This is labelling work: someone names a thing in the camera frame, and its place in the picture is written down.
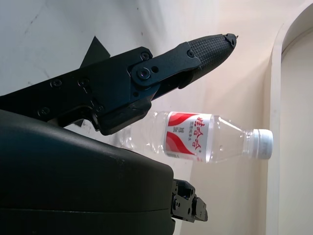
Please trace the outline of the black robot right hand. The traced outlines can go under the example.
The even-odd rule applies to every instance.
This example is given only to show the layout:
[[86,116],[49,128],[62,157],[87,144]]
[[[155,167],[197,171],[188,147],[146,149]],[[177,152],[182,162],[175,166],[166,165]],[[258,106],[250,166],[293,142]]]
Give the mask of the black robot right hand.
[[79,69],[0,98],[3,235],[171,235],[206,221],[205,203],[170,166],[67,130],[88,120],[107,136],[143,119],[152,101],[222,64],[234,34],[205,36],[154,57],[110,57],[94,38]]

